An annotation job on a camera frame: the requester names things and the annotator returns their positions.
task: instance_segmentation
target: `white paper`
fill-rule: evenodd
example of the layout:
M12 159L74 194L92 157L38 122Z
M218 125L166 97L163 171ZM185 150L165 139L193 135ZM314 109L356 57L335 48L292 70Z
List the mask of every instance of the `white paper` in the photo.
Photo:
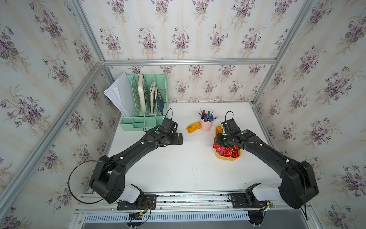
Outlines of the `white paper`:
M134 94L126 73L121 73L104 94L120 110L122 116L131 117L135 110Z
M143 75L139 74L138 75L138 94L140 96L140 106L141 106L141 112L142 115L145 115L145 111L146 111L146 103L145 103L145 95L143 93Z

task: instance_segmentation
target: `pink pen holder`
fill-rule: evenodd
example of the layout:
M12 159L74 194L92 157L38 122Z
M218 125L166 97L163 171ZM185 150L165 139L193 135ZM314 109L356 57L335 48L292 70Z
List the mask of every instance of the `pink pen holder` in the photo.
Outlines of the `pink pen holder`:
M207 132L207 131L210 131L212 128L212 122L205 122L205 121L201 120L199 123L201 124L202 131Z

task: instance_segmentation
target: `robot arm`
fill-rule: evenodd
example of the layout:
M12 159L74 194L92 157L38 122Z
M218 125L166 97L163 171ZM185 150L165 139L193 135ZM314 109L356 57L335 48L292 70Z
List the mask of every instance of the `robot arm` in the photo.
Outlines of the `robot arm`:
M278 187L281 198L292 208L298 209L318 193L312 166L306 161L297 162L273 149L252 131L241 131L234 119L221 123L225 134L218 133L216 143L224 147L239 148L251 152L282 178Z
M160 146L183 144L182 133L175 132L177 128L176 122L164 118L161 125L147 130L140 140L126 150L112 157L102 156L100 162L97 162L89 186L108 203L113 203L124 192L124 175L139 159ZM136 187L126 186L128 186L126 191L130 193L137 192L138 195L142 193Z

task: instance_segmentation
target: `yellow snack bag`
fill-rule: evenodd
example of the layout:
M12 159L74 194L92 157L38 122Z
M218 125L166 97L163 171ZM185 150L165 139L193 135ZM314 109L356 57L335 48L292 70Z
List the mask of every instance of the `yellow snack bag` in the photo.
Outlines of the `yellow snack bag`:
M188 133L190 134L195 130L201 129L201 127L202 127L201 124L199 122L197 122L190 126L187 126L187 130L188 130Z

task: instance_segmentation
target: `yellow tray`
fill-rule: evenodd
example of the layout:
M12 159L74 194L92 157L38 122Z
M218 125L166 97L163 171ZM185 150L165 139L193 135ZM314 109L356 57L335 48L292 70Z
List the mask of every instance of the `yellow tray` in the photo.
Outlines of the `yellow tray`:
M218 133L222 133L223 132L223 128L222 126L217 126L216 129L215 129L215 136L217 136ZM242 155L242 150L239 149L238 151L238 157L237 158L229 158L229 157L224 157L224 156L221 156L215 149L215 155L218 159L223 159L223 160L236 160L238 159L241 155Z

